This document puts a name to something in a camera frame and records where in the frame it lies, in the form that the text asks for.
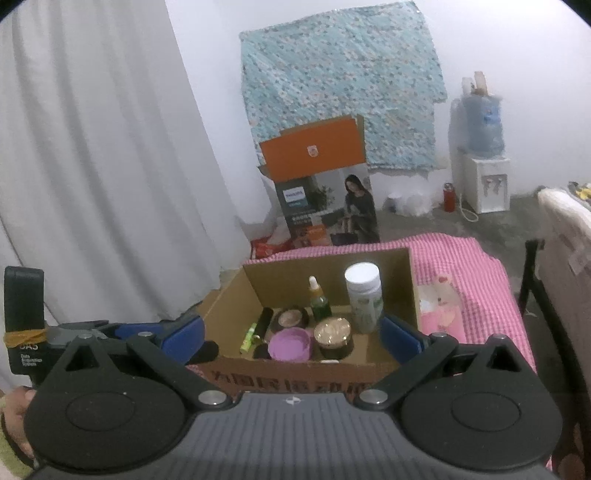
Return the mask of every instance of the human hand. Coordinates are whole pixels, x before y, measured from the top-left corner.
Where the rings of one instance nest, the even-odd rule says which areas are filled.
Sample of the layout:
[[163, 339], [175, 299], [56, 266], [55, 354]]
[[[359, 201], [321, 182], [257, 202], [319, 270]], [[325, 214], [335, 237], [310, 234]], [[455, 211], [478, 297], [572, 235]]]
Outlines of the human hand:
[[5, 397], [4, 423], [6, 431], [22, 452], [29, 458], [33, 458], [33, 449], [27, 441], [24, 429], [25, 412], [36, 391], [25, 387], [17, 387]]

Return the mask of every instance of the purple jar lid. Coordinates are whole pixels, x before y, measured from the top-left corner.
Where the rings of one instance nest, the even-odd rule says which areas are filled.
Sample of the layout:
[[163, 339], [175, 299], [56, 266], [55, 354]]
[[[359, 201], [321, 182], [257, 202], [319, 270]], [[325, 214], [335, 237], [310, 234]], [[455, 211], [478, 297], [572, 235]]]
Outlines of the purple jar lid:
[[303, 328], [287, 328], [271, 338], [269, 355], [280, 362], [307, 362], [310, 360], [312, 340]]

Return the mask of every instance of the pink blanket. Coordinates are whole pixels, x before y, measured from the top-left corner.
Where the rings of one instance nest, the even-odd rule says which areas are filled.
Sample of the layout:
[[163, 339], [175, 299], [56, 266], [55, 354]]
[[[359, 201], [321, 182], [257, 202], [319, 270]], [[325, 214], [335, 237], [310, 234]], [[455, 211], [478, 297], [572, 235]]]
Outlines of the pink blanket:
[[505, 269], [499, 260], [484, 253], [474, 238], [425, 233], [382, 244], [300, 248], [249, 263], [402, 247], [411, 251], [419, 285], [431, 283], [435, 275], [442, 272], [451, 274], [453, 285], [462, 298], [464, 330], [469, 343], [484, 343], [493, 333], [504, 333], [535, 369], [534, 357]]

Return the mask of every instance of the dropper bottle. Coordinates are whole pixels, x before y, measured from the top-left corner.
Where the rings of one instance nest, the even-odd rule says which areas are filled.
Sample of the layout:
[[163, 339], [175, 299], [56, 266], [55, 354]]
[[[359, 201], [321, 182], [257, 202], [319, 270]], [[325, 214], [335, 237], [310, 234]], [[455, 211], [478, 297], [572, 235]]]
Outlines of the dropper bottle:
[[325, 318], [332, 317], [329, 299], [324, 296], [322, 288], [318, 285], [316, 277], [310, 277], [310, 307], [314, 320], [319, 322]]

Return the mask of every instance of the red bottle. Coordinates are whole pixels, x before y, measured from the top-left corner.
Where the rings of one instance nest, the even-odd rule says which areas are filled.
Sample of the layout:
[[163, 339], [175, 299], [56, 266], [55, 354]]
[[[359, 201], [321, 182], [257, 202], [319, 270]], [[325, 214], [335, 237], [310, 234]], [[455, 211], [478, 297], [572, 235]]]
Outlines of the red bottle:
[[456, 211], [456, 189], [453, 183], [443, 185], [443, 209], [449, 213]]

